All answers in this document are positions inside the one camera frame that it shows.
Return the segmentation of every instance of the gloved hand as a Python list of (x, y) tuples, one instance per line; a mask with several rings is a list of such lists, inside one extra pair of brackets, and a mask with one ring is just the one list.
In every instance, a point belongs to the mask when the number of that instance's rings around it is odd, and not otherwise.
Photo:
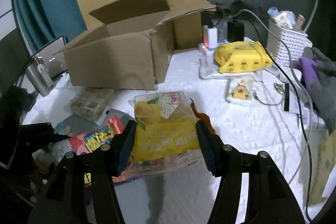
[(329, 132), (336, 129), (336, 64), (317, 48), (305, 48), (296, 65)]

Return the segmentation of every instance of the woven plastic basket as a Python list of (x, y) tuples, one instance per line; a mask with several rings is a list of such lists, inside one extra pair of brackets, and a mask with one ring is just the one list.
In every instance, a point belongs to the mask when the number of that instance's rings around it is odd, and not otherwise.
[[(292, 61), (302, 57), (305, 47), (312, 47), (311, 41), (307, 38), (307, 34), (303, 31), (293, 31), (279, 27), (271, 20), (268, 21), (268, 28), (283, 42), (285, 42), (290, 50)], [(275, 61), (284, 67), (289, 67), (289, 56), (285, 46), (270, 33), (267, 40), (267, 51), (271, 52)]]

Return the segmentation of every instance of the white cable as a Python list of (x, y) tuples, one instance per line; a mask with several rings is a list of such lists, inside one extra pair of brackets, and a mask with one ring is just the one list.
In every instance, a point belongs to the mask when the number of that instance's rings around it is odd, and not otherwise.
[(312, 103), (312, 100), (311, 100), (311, 97), (308, 93), (308, 91), (305, 89), (305, 87), (301, 84), (301, 82), (298, 80), (298, 78), (296, 77), (296, 74), (294, 72), (294, 69), (293, 69), (293, 63), (292, 63), (292, 57), (291, 57), (291, 53), (290, 53), (290, 50), (288, 48), (288, 46), (286, 45), (285, 42), (283, 42), (278, 36), (276, 36), (273, 32), (271, 32), (266, 26), (265, 24), (261, 21), (261, 19), (255, 14), (253, 13), (252, 11), (250, 10), (246, 10), (246, 9), (242, 9), (240, 10), (239, 12), (237, 12), (235, 15), (231, 16), (231, 17), (236, 17), (238, 16), (239, 14), (241, 14), (242, 12), (248, 12), (250, 14), (252, 14), (259, 22), (260, 24), (271, 34), (273, 35), (277, 40), (279, 40), (283, 45), (284, 47), (286, 48), (287, 52), (288, 52), (288, 58), (289, 58), (289, 67), (291, 69), (291, 72), (293, 74), (293, 77), (296, 81), (296, 83), (299, 85), (299, 87), (302, 89), (303, 93), (306, 95), (306, 97), (308, 98), (308, 103), (309, 103), (309, 109), (310, 109), (310, 115), (309, 115), (309, 128), (308, 128), (308, 132), (306, 134), (307, 136), (307, 143), (305, 145), (305, 148), (304, 148), (304, 151), (303, 151), (303, 155), (301, 156), (301, 160), (300, 160), (300, 163), (296, 169), (296, 171), (294, 172), (292, 178), (289, 180), (288, 184), (290, 184), (294, 177), (296, 176), (297, 172), (299, 171), (300, 167), (301, 167), (301, 164), (303, 162), (303, 158), (305, 157), (305, 154), (306, 154), (306, 150), (308, 148), (308, 145), (309, 145), (309, 138), (310, 138), (310, 130), (311, 130), (311, 121), (312, 121), (312, 113), (313, 113), (313, 103)]
[(313, 17), (315, 15), (318, 3), (319, 3), (319, 0), (315, 0), (313, 11), (311, 12), (311, 15), (310, 15), (310, 18), (308, 20), (308, 23), (307, 23), (305, 29), (303, 30), (304, 32), (307, 32), (307, 30), (308, 30), (308, 28), (309, 28), (309, 26), (310, 26), (310, 24), (311, 24), (311, 22), (313, 20)]

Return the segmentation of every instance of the food package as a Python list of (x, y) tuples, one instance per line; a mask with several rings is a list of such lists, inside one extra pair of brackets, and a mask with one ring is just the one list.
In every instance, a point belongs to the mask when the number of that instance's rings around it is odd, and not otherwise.
[(253, 80), (232, 79), (228, 83), (226, 101), (236, 105), (249, 106), (253, 99)]
[(137, 120), (129, 174), (162, 174), (202, 158), (196, 119), (184, 92), (139, 95), (129, 103)]
[[(59, 141), (49, 145), (54, 163), (57, 165), (67, 152), (75, 152), (77, 155), (92, 153), (103, 144), (110, 144), (112, 138), (124, 130), (123, 125), (117, 116), (109, 119), (106, 126), (100, 130), (90, 133), (81, 133), (77, 136)], [(112, 177), (114, 183), (124, 182), (130, 179), (127, 172), (122, 172), (119, 177)], [(84, 174), (84, 183), (86, 186), (91, 183), (91, 174)]]
[(85, 119), (98, 123), (106, 107), (113, 99), (114, 90), (85, 88), (85, 90), (73, 98), (70, 103), (70, 110)]
[(270, 67), (272, 61), (260, 42), (232, 42), (216, 48), (214, 59), (219, 73), (242, 73)]

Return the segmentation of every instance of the yellow packaging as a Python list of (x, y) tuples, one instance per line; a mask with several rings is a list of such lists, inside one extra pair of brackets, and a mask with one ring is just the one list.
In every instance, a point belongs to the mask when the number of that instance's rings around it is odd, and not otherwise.
[(167, 159), (200, 149), (196, 119), (183, 92), (136, 96), (130, 103), (137, 120), (135, 162)]
[(214, 58), (219, 73), (240, 73), (271, 67), (272, 61), (260, 42), (237, 41), (216, 48)]

